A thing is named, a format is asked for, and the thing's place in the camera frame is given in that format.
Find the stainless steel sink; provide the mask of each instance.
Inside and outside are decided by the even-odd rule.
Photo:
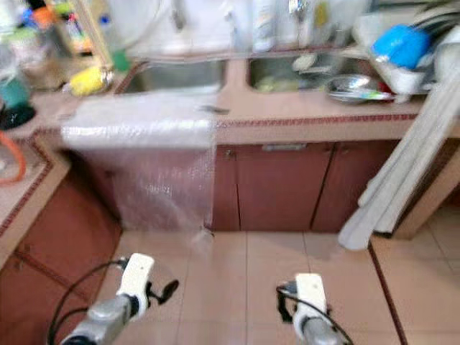
[[[224,85],[226,62],[145,63],[134,71],[118,93],[172,91],[216,93]]]
[[[260,92],[281,92],[317,90],[331,77],[341,74],[364,74],[379,78],[368,61],[333,53],[318,54],[307,73],[299,74],[293,70],[297,58],[266,57],[250,60],[249,85]]]

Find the wall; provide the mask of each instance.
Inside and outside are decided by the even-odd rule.
[[[137,36],[139,28],[148,22],[148,13],[156,9],[158,0],[108,0],[125,37]],[[142,41],[129,49],[129,54],[149,57],[158,54],[184,54],[228,50],[233,45],[231,26],[224,19],[225,8],[233,7],[235,19],[243,45],[252,44],[252,0],[183,0],[187,16],[187,25],[177,32],[171,19],[171,0],[160,0],[160,10],[155,23],[149,28]],[[288,0],[273,0],[276,3],[276,28],[278,45],[294,45],[297,42],[297,24],[288,13]],[[346,8],[360,9],[367,6],[369,0],[328,0],[333,19],[337,12]]]

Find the wooden cabinet door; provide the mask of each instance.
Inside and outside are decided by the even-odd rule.
[[[330,144],[239,148],[241,229],[307,231],[330,156]]]
[[[65,288],[12,255],[0,271],[0,344],[45,344],[47,330]],[[87,303],[71,295],[64,315]],[[60,341],[84,314],[71,317],[58,334]]]
[[[237,188],[235,149],[230,146],[220,146],[216,153],[213,215],[210,229],[214,231],[240,230]]]
[[[121,228],[94,193],[72,171],[37,217],[17,251],[63,284],[111,259]],[[81,285],[92,300],[103,273]]]
[[[312,230],[337,233],[358,207],[367,183],[396,147],[395,141],[342,142],[336,145]]]

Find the teal container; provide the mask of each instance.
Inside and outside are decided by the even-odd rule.
[[[30,92],[20,78],[15,76],[0,80],[0,97],[3,99],[5,107],[10,109],[21,104],[28,104]]]

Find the plastic sheet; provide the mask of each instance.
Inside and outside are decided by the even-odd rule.
[[[199,231],[211,220],[215,159],[209,96],[85,102],[61,130],[68,148],[111,171],[125,227]]]

